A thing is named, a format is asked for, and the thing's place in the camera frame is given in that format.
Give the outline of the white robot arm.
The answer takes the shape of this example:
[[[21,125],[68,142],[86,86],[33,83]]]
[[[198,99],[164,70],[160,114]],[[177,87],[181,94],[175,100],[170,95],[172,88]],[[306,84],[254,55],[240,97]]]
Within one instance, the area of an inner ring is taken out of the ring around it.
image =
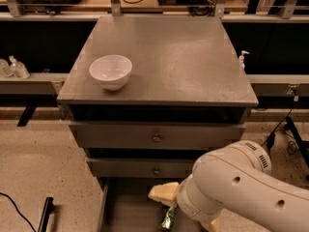
[[[271,232],[309,232],[309,190],[273,178],[268,153],[249,140],[203,154],[181,183],[154,186],[149,197],[201,224],[227,209]]]

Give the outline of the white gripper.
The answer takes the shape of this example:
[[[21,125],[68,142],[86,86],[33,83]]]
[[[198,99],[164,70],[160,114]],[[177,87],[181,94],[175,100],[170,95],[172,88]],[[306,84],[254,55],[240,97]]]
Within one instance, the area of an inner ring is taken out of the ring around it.
[[[148,197],[168,207],[176,207],[178,203],[190,219],[198,221],[209,232],[220,232],[222,205],[206,197],[197,188],[192,175],[180,184],[171,182],[153,186]]]

